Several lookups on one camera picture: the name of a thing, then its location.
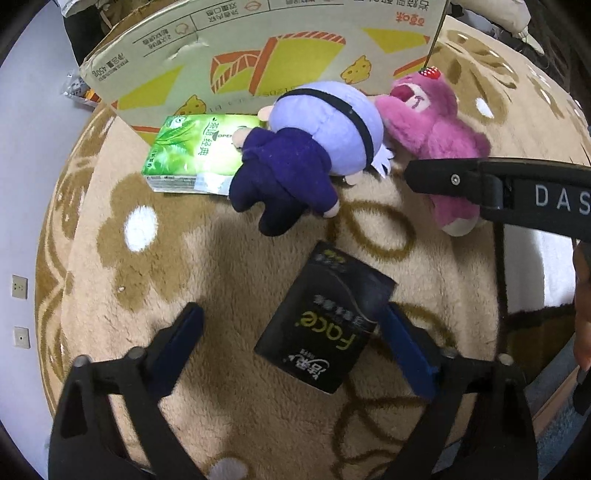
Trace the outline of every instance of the black headband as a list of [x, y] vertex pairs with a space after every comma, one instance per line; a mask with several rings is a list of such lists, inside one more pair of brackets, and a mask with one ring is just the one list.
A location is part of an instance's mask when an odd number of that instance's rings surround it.
[[357, 114], [357, 112], [355, 112], [355, 110], [353, 110], [351, 105], [339, 97], [335, 97], [334, 95], [323, 92], [322, 90], [314, 90], [312, 88], [296, 88], [295, 90], [291, 90], [290, 92], [281, 95], [277, 101], [281, 100], [282, 98], [294, 95], [308, 95], [311, 97], [316, 97], [323, 102], [328, 103], [332, 108], [337, 109], [345, 117], [351, 120], [351, 123], [353, 123], [359, 132], [359, 136], [363, 142], [363, 147], [365, 149], [365, 168], [369, 168], [371, 162], [374, 160], [374, 142], [371, 138], [371, 134], [369, 133], [367, 125], [365, 125], [365, 122], [361, 120], [361, 117]]

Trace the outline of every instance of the dark blue outfit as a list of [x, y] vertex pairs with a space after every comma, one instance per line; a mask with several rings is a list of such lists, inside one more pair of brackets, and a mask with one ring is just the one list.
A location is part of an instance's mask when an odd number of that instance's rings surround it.
[[242, 162], [230, 185], [230, 202], [237, 212], [263, 202], [263, 235], [282, 235], [308, 208], [322, 215], [338, 200], [326, 150], [297, 128], [276, 133], [254, 128], [242, 147]]

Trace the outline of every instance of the plastic bag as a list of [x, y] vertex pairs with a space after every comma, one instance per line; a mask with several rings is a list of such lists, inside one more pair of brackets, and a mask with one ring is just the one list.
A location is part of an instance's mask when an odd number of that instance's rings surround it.
[[82, 79], [78, 69], [68, 72], [61, 93], [75, 102], [90, 105], [92, 107], [97, 106], [100, 102], [100, 97]]

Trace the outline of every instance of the beige rug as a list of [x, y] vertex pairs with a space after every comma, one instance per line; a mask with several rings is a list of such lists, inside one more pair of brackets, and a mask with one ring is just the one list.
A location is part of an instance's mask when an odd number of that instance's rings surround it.
[[[454, 86], [462, 118], [489, 135], [493, 155], [589, 164], [582, 113], [518, 53], [448, 17], [431, 64]], [[223, 480], [373, 477], [422, 407], [383, 343], [370, 343], [333, 395], [253, 353], [318, 239], [399, 282], [393, 299], [439, 344], [494, 356], [506, 305], [492, 225], [450, 238], [401, 179], [365, 174], [340, 191], [335, 219], [306, 216], [269, 239], [257, 230], [260, 209], [239, 215], [226, 199], [153, 193], [138, 174], [147, 151], [120, 119], [99, 111], [49, 205], [35, 302], [52, 411], [72, 358], [101, 361], [146, 345], [197, 301], [204, 337], [161, 409], [202, 471]], [[132, 457], [142, 461], [120, 401], [115, 410]], [[465, 405], [454, 437], [468, 414]]]

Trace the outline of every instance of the purple plush doll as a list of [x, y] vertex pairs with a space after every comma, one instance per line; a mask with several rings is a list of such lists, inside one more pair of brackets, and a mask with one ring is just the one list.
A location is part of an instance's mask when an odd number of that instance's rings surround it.
[[384, 125], [373, 103], [340, 82], [302, 85], [259, 112], [263, 128], [240, 129], [234, 144], [242, 148], [242, 166], [230, 184], [237, 212], [263, 202], [263, 235], [287, 232], [310, 209], [332, 217], [339, 198], [330, 176], [354, 183], [373, 166], [385, 176], [393, 156], [382, 144]]

